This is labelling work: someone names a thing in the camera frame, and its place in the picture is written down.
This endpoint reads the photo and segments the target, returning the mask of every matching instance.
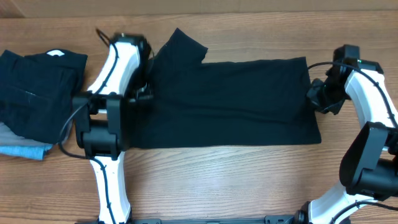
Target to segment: blue fabric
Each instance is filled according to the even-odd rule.
[[[8,156],[19,156],[28,159],[43,160],[45,153],[52,148],[46,146],[0,146],[0,153]]]

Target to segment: black cable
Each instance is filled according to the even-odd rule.
[[[63,125],[61,131],[60,131],[60,139],[58,140],[58,145],[60,147],[60,150],[67,156],[73,157],[73,158],[77,158],[77,159],[86,159],[85,156],[81,156],[81,155],[76,155],[76,154],[72,154],[68,151],[65,150],[65,148],[63,148],[62,146],[62,140],[63,140],[63,132],[66,130],[67,126],[69,125],[69,122],[73,119],[73,117],[77,114],[77,112],[79,112],[83,107],[85,107],[95,96],[99,95],[99,93],[102,91],[102,89],[106,86],[106,83],[108,82],[109,78],[111,77],[111,74],[114,70],[114,68],[116,67],[116,63],[118,62],[119,59],[119,52],[115,46],[115,44],[113,42],[110,41],[109,37],[106,36],[102,31],[100,31],[99,29],[96,29],[96,32],[98,34],[98,36],[101,38],[101,40],[105,43],[105,45],[107,45],[108,47],[110,47],[112,45],[112,47],[114,48],[115,51],[115,58],[114,58],[114,62],[112,65],[111,70],[109,71],[108,75],[106,76],[104,82],[102,83],[102,85],[99,87],[99,89],[93,93],[88,99],[87,102],[81,106],[79,106],[67,119],[67,121],[65,122],[65,124]],[[105,172],[105,166],[104,164],[102,164],[101,161],[95,159],[94,157],[89,158],[89,160],[96,162],[102,170],[102,173],[104,175],[104,181],[105,181],[105,198],[106,198],[106,206],[109,210],[109,214],[111,215],[111,219],[113,224],[116,224],[116,221],[114,219],[113,216],[113,212],[112,212],[112,208],[111,208],[111,202],[109,200],[109,192],[108,192],[108,178],[106,176],[106,172]]]
[[[338,66],[343,66],[343,67],[346,67],[346,68],[350,68],[350,69],[354,70],[355,72],[358,72],[359,74],[363,75],[365,78],[367,78],[377,88],[377,90],[379,90],[380,95],[383,98],[384,104],[386,106],[386,109],[387,109],[387,112],[388,112],[388,115],[389,115],[389,119],[391,120],[391,122],[394,125],[394,127],[398,128],[397,121],[396,121],[396,119],[394,117],[395,115],[392,113],[390,104],[389,104],[389,102],[387,100],[387,96],[386,96],[386,94],[384,94],[384,92],[381,89],[381,87],[379,86],[378,82],[374,81],[368,74],[362,72],[361,69],[356,68],[356,67],[354,67],[352,65],[347,65],[347,64],[339,63],[339,62],[320,62],[320,63],[315,63],[315,64],[309,66],[308,69],[311,69],[313,67],[317,67],[317,66],[320,66],[320,65],[338,65]]]
[[[377,202],[368,202],[368,201],[360,201],[360,202],[356,202],[352,205],[349,205],[347,207],[345,207],[344,209],[342,209],[339,213],[337,213],[337,215],[335,215],[331,221],[330,224],[335,224],[337,219],[342,216],[344,213],[348,212],[349,210],[351,210],[354,207],[359,207],[360,205],[372,205],[372,206],[377,206],[380,208],[385,208],[388,210],[393,210],[393,211],[398,211],[398,207],[392,207],[392,206],[388,206],[388,205],[383,205],[381,203],[377,203]]]

